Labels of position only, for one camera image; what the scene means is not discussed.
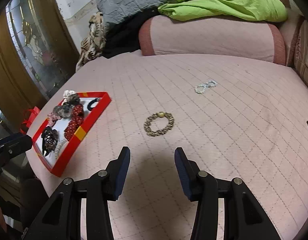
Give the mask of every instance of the metal screw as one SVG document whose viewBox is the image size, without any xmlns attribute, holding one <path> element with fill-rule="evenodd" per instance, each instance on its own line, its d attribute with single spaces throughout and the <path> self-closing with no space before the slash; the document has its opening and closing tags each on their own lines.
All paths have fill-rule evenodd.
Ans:
<svg viewBox="0 0 308 240">
<path fill-rule="evenodd" d="M 240 185 L 243 183 L 243 181 L 241 180 L 241 178 L 235 178 L 234 179 L 234 182 L 237 184 L 237 185 Z"/>
<path fill-rule="evenodd" d="M 107 171 L 106 170 L 101 170 L 98 172 L 98 176 L 100 177 L 105 177 L 107 175 Z"/>
<path fill-rule="evenodd" d="M 63 180 L 63 183 L 64 183 L 65 185 L 69 185 L 69 184 L 72 183 L 72 179 L 71 179 L 71 178 L 66 178 L 66 179 Z"/>
<path fill-rule="evenodd" d="M 208 175 L 208 173 L 206 172 L 206 171 L 199 171 L 198 172 L 198 176 L 200 176 L 200 177 L 207 177 L 207 175 Z"/>
</svg>

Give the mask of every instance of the pillow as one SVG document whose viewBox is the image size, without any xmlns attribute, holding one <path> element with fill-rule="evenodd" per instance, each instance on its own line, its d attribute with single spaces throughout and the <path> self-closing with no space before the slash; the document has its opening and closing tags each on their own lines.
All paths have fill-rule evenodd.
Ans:
<svg viewBox="0 0 308 240">
<path fill-rule="evenodd" d="M 278 27 L 286 50 L 286 66 L 293 67 L 295 46 L 299 34 L 299 29 L 304 21 L 304 17 L 291 9 L 287 9 L 288 19 Z"/>
<path fill-rule="evenodd" d="M 144 56 L 218 54 L 285 64 L 284 40 L 272 24 L 233 16 L 180 22 L 165 15 L 147 20 L 139 31 Z"/>
<path fill-rule="evenodd" d="M 297 73 L 308 86 L 308 22 L 301 25 L 296 48 L 294 63 Z"/>
</svg>

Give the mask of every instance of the person's leg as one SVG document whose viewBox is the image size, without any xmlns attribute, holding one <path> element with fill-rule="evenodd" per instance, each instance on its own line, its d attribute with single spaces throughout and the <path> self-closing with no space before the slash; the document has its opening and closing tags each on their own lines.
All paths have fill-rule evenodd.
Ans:
<svg viewBox="0 0 308 240">
<path fill-rule="evenodd" d="M 23 229 L 29 228 L 38 212 L 49 199 L 38 179 L 28 179 L 21 187 L 21 222 Z"/>
</svg>

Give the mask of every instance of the mattress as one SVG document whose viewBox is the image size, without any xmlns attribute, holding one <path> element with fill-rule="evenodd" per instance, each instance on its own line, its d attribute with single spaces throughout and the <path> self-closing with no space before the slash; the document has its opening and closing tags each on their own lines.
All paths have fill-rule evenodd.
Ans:
<svg viewBox="0 0 308 240">
<path fill-rule="evenodd" d="M 194 87 L 214 79 L 205 93 Z M 65 89 L 107 91 L 112 102 L 88 132 L 62 178 L 50 174 L 34 150 L 30 165 L 48 195 L 62 179 L 86 179 L 131 150 L 123 193 L 109 202 L 115 239 L 189 239 L 197 203 L 183 194 L 174 164 L 182 147 L 216 178 L 241 177 L 258 199 L 281 239 L 292 240 L 308 217 L 308 88 L 291 68 L 242 57 L 125 53 L 84 65 L 34 120 L 32 136 Z M 175 125 L 149 137 L 152 113 L 172 113 Z M 165 126 L 154 123 L 153 129 Z M 219 200 L 217 239 L 224 233 Z M 86 239 L 85 209 L 82 238 Z"/>
</svg>

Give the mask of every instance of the white wall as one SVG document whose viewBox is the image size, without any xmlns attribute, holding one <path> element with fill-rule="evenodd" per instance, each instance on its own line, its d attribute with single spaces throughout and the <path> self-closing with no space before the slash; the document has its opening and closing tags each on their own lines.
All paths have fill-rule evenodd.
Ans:
<svg viewBox="0 0 308 240">
<path fill-rule="evenodd" d="M 92 0 L 56 0 L 60 13 L 68 27 L 75 46 L 80 52 L 80 43 L 88 35 L 88 20 L 97 11 Z"/>
</svg>

